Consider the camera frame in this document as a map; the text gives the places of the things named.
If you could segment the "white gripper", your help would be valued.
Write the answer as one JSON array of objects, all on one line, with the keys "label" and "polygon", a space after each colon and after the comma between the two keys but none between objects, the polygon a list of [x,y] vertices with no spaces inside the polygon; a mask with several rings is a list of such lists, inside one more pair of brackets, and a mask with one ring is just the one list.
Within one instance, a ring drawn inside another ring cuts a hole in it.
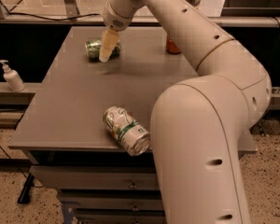
[{"label": "white gripper", "polygon": [[119,42],[118,32],[125,30],[132,22],[132,6],[124,1],[108,0],[105,3],[103,18],[105,26],[111,28],[103,32],[101,39],[99,60],[105,63]]}]

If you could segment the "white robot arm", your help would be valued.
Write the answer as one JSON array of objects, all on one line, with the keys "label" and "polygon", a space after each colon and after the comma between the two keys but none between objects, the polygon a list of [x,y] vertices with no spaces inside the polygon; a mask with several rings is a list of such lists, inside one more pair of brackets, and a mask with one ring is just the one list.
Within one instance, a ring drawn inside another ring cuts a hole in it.
[{"label": "white robot arm", "polygon": [[164,91],[151,114],[167,224],[251,224],[238,148],[269,106],[267,71],[185,0],[107,0],[102,61],[140,7],[150,10],[198,74]]}]

